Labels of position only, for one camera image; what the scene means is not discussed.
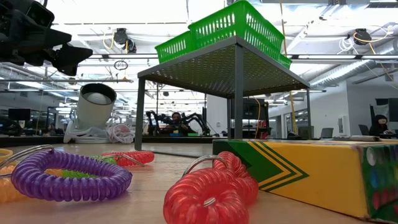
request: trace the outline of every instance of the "red spiral keychain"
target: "red spiral keychain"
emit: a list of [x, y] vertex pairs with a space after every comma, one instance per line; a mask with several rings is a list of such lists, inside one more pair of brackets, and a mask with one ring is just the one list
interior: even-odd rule
[[[188, 174], [205, 160], [217, 160], [213, 168]], [[167, 191], [163, 215], [168, 224], [246, 224], [248, 205], [258, 193], [258, 183], [240, 159], [230, 152], [202, 156]]]
[[148, 151], [133, 151], [133, 152], [108, 152], [102, 154], [102, 156], [112, 155], [123, 155], [124, 157], [115, 157], [116, 164], [119, 166], [136, 166], [148, 162], [152, 162], [155, 159], [155, 154]]

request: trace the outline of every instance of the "wooden table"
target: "wooden table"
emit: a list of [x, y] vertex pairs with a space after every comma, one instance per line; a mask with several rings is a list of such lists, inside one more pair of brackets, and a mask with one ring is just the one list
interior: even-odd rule
[[[111, 151], [132, 151], [132, 145], [70, 144], [57, 149], [86, 156]], [[170, 147], [176, 151], [210, 149], [211, 144], [144, 144], [143, 149]], [[15, 152], [26, 147], [9, 148]], [[166, 191], [181, 177], [191, 158], [156, 154], [155, 161], [145, 167], [133, 167], [132, 183], [127, 192], [114, 200], [103, 202], [48, 202], [27, 199], [0, 204], [0, 223], [4, 224], [130, 224], [165, 223], [162, 213]], [[204, 162], [198, 168], [209, 167]], [[249, 209], [250, 223], [258, 224], [358, 224], [365, 223], [346, 215], [331, 212], [274, 194], [259, 192], [257, 202]]]

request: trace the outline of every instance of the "purple spiral keychain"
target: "purple spiral keychain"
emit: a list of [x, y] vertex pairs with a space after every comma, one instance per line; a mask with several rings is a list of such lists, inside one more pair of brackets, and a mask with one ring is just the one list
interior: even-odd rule
[[[22, 156], [36, 152], [19, 163], [11, 176], [14, 187], [22, 194], [57, 202], [104, 200], [121, 195], [129, 186], [132, 174], [115, 164], [86, 156], [55, 151], [50, 145], [26, 149], [0, 163], [0, 168]], [[101, 176], [98, 178], [63, 178], [46, 174], [46, 169], [65, 169]]]

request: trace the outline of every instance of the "plastic basket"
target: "plastic basket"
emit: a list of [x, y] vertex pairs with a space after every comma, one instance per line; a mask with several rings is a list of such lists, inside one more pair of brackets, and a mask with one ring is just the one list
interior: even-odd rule
[[284, 39], [283, 34], [247, 1], [238, 1], [188, 28], [195, 40], [194, 50], [238, 35], [275, 60], [279, 59]]
[[290, 69], [290, 65], [292, 64], [291, 59], [285, 57], [285, 55], [279, 54], [279, 59], [277, 60], [281, 65]]
[[159, 44], [155, 49], [157, 51], [159, 63], [185, 55], [193, 50], [191, 33], [190, 31], [186, 31], [163, 44]]

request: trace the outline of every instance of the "perforated tabletop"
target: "perforated tabletop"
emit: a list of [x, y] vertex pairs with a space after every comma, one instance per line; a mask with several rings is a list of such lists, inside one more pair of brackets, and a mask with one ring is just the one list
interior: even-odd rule
[[138, 73], [138, 78], [233, 98], [236, 45], [243, 48], [243, 95], [309, 88], [310, 85], [238, 36]]

